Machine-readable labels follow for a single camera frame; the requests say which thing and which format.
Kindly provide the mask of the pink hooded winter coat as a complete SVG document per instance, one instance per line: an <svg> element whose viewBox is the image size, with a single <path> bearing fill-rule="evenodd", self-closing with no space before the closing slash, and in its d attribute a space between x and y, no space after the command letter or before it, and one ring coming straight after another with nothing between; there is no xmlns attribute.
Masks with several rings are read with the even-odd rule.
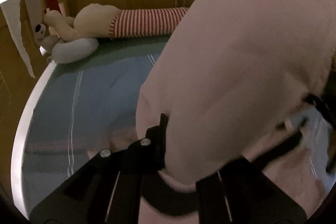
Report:
<svg viewBox="0 0 336 224"><path fill-rule="evenodd" d="M302 131L335 123L335 0L195 0L140 91L137 140L88 163L96 223L305 223L323 198Z"/></svg>

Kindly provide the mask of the blue plaid bed sheet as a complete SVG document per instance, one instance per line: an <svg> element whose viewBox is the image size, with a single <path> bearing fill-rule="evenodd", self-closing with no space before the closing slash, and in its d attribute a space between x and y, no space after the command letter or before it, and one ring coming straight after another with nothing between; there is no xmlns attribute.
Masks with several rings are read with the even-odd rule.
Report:
<svg viewBox="0 0 336 224"><path fill-rule="evenodd" d="M168 37L148 39L121 39L116 45L103 43L91 57L72 64L59 64L49 77L42 77L45 84L25 133L21 149L22 188L15 193L17 205L23 206L30 217L34 207L70 178L87 161L88 149L105 149L108 137L125 137L135 128L139 90L167 42ZM224 53L222 58L210 56L204 63L197 63L192 78L201 83L205 91L191 99L220 99L235 95L232 88L245 80L242 64L234 53ZM331 174L327 167L327 125L317 110L305 110L291 117L292 125L300 119L310 119L306 145L311 149L307 159L309 178L323 182L326 193L335 183L335 167Z"/></svg>

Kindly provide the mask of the wooden bed headboard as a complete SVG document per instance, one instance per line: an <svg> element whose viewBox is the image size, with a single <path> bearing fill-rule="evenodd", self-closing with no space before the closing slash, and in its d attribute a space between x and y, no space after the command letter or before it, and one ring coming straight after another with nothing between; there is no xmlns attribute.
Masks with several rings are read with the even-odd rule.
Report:
<svg viewBox="0 0 336 224"><path fill-rule="evenodd" d="M33 87L47 66L34 31L49 10L67 13L66 0L21 0L23 45L30 57L35 78L30 77L11 38L1 10L1 197L13 200L11 189L11 156L15 134L23 109Z"/></svg>

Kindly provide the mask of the long striped plush dog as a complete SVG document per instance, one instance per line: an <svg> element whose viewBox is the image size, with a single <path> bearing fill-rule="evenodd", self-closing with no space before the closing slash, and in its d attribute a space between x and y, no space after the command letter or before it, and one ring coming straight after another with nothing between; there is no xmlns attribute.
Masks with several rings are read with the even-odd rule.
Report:
<svg viewBox="0 0 336 224"><path fill-rule="evenodd" d="M91 3L74 18L51 10L44 21L66 42L82 38L139 38L172 34L188 10L186 7L124 10Z"/></svg>

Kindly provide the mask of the small white plush dog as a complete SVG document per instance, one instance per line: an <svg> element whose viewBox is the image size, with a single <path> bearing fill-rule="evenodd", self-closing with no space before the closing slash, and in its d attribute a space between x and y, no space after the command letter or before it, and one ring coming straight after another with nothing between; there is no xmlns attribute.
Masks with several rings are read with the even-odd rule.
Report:
<svg viewBox="0 0 336 224"><path fill-rule="evenodd" d="M35 26L35 38L37 44L42 47L47 53L51 53L54 46L58 43L59 38L57 35L48 35L47 29L44 24Z"/></svg>

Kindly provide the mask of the white towel on headboard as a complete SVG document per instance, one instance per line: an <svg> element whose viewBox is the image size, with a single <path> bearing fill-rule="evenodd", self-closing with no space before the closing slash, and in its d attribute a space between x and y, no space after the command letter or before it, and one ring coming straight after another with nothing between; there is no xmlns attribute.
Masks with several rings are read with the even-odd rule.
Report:
<svg viewBox="0 0 336 224"><path fill-rule="evenodd" d="M21 0L7 0L1 3L1 10L5 17L11 38L17 48L17 51L23 60L30 77L35 78L33 67L30 63L30 57L23 45L22 26L21 26Z"/></svg>

